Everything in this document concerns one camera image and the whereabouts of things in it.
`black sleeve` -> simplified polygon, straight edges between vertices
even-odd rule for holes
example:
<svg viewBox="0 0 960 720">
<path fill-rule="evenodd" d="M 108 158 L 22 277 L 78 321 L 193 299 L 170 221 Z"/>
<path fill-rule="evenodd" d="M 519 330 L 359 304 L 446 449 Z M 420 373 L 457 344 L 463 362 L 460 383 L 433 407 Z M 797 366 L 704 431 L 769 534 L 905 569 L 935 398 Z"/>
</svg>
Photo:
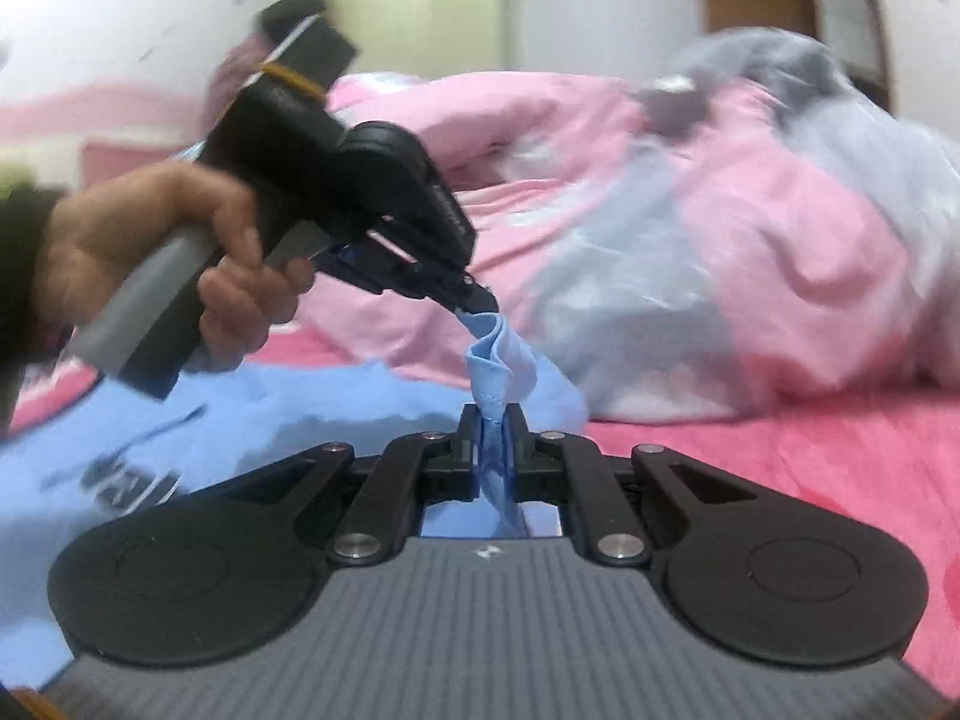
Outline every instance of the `black sleeve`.
<svg viewBox="0 0 960 720">
<path fill-rule="evenodd" d="M 27 362 L 35 318 L 32 284 L 37 252 L 56 191 L 16 189 L 0 200 L 0 370 Z"/>
</svg>

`pink blanket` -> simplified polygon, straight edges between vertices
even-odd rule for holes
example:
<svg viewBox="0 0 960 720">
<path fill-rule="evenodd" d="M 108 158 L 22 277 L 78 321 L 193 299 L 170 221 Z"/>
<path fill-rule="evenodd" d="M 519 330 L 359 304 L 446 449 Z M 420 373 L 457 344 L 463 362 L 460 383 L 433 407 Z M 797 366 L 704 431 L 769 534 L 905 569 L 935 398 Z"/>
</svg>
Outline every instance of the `pink blanket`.
<svg viewBox="0 0 960 720">
<path fill-rule="evenodd" d="M 789 151 L 737 83 L 676 149 L 678 203 L 760 410 L 896 380 L 920 318 L 909 256 L 872 202 Z"/>
<path fill-rule="evenodd" d="M 384 119 L 421 138 L 480 234 L 470 270 L 522 329 L 526 283 L 551 242 L 601 199 L 640 129 L 640 108 L 625 91 L 612 79 L 470 74 L 381 95 L 340 115 L 354 124 Z M 333 107 L 338 100 L 335 87 Z M 438 305 L 368 295 L 320 276 L 298 319 L 357 359 L 467 386 L 467 331 Z"/>
</svg>

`metal pin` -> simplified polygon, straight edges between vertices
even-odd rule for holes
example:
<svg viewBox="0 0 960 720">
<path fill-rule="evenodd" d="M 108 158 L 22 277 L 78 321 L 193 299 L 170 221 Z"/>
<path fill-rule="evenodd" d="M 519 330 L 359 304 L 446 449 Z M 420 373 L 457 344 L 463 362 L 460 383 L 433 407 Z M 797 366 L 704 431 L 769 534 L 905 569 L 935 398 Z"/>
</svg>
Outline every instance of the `metal pin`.
<svg viewBox="0 0 960 720">
<path fill-rule="evenodd" d="M 613 560 L 630 560 L 643 554 L 646 544 L 642 538 L 631 536 L 630 533 L 610 533 L 597 541 L 597 549 L 604 557 Z"/>
<path fill-rule="evenodd" d="M 333 543 L 333 551 L 340 557 L 352 557 L 354 560 L 373 557 L 380 548 L 380 539 L 369 533 L 344 533 Z"/>
</svg>

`bed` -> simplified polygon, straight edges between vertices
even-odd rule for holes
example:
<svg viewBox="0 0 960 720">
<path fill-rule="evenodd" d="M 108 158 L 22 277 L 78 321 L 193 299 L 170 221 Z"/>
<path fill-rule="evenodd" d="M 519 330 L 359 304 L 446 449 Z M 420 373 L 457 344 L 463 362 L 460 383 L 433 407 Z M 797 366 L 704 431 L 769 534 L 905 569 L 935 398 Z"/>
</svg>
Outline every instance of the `bed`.
<svg viewBox="0 0 960 720">
<path fill-rule="evenodd" d="M 349 76 L 331 90 L 330 107 L 346 122 L 390 119 L 424 140 L 480 231 L 475 274 L 515 327 L 579 386 L 593 416 L 584 430 L 605 452 L 670 445 L 908 544 L 928 572 L 930 603 L 907 660 L 939 689 L 957 693 L 960 404 L 952 367 L 960 358 L 947 331 L 953 305 L 941 289 L 952 278 L 951 247 L 947 228 L 910 224 L 929 209 L 952 209 L 943 201 L 952 145 L 884 118 L 819 44 L 797 40 L 762 31 L 698 44 L 672 76 L 639 92 L 615 79 L 555 74 L 429 82 L 404 67 L 404 74 Z M 871 133 L 870 153 L 842 148 Z M 896 153 L 904 149 L 926 155 L 929 170 L 898 184 Z M 883 170 L 867 165 L 877 153 L 889 157 Z M 929 191 L 911 194 L 918 187 Z M 904 196 L 931 204 L 918 214 Z M 760 231 L 748 240 L 758 259 L 731 267 L 716 234 L 731 234 L 724 228 L 730 220 L 739 220 L 741 232 Z M 782 245 L 770 247 L 774 239 Z M 813 239 L 830 245 L 805 257 Z M 937 256 L 914 256 L 920 248 Z M 632 259 L 638 251 L 649 259 Z M 771 251 L 803 266 L 765 260 Z M 640 283 L 639 274 L 653 275 Z M 763 274 L 776 279 L 758 290 L 752 279 Z M 811 312 L 824 281 L 832 310 Z M 376 442 L 424 420 L 448 426 L 467 399 L 466 343 L 462 327 L 436 307 L 321 278 L 296 322 L 276 328 L 230 380 L 234 391 L 223 394 L 205 380 L 214 389 L 203 391 L 203 403 L 182 405 L 157 435 L 152 427 L 146 434 L 132 429 L 119 449 L 117 439 L 106 459 L 95 458 L 99 464 L 54 458 L 42 440 L 51 425 L 77 419 L 95 379 L 66 362 L 24 392 L 14 422 L 20 439 L 0 454 L 0 466 L 25 457 L 46 464 L 47 490 L 69 488 L 70 496 L 80 494 L 89 473 L 106 474 L 114 480 L 109 492 L 96 490 L 112 506 L 107 517 L 268 460 L 243 440 L 257 425 L 269 425 L 272 457 L 330 431 L 376 451 Z M 389 377 L 323 381 L 355 399 L 368 399 L 363 387 L 376 382 L 390 395 L 387 410 L 419 405 L 350 423 L 325 421 L 296 400 L 298 392 L 315 392 L 298 389 L 317 386 L 314 374 L 338 377 L 344 365 Z M 309 381 L 284 380 L 278 392 L 274 377 L 290 371 L 306 371 Z M 920 372 L 931 384 L 917 384 Z M 427 389 L 414 394 L 411 384 Z M 209 442 L 200 447 L 206 455 L 194 446 L 191 456 L 205 460 L 189 483 L 151 469 L 157 453 L 186 451 L 184 425 L 203 408 L 202 416 L 218 413 L 221 433 L 239 413 L 248 429 L 236 429 L 216 452 Z M 286 418 L 268 420 L 278 413 Z M 99 421 L 85 423 L 83 440 L 112 429 L 103 410 L 94 416 Z M 147 421 L 157 424 L 155 416 Z M 89 524 L 42 527 L 64 539 Z M 35 635 L 42 607 L 28 609 L 6 644 Z M 36 681 L 40 671 L 16 681 Z"/>
</svg>

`blue fabric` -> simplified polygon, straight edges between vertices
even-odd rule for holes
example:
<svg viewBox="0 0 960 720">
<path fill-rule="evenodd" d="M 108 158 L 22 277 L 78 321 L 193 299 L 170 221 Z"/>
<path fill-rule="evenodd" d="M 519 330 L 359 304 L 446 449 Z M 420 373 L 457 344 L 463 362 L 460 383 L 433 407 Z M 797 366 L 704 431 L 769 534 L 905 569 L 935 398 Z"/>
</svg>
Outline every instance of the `blue fabric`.
<svg viewBox="0 0 960 720">
<path fill-rule="evenodd" d="M 467 363 L 485 418 L 502 418 L 506 403 L 520 400 L 533 430 L 583 427 L 576 389 L 499 317 L 464 324 L 479 337 Z M 0 680 L 39 686 L 69 660 L 47 605 L 46 575 L 82 531 L 327 440 L 367 455 L 397 436 L 454 430 L 469 399 L 397 378 L 378 362 L 324 370 L 247 363 L 227 374 L 184 375 L 164 403 L 104 382 L 0 451 Z M 490 495 L 491 484 L 483 488 Z M 495 500 L 431 507 L 422 532 L 489 538 L 507 512 Z M 555 531 L 555 511 L 544 510 L 525 509 L 524 526 Z"/>
</svg>

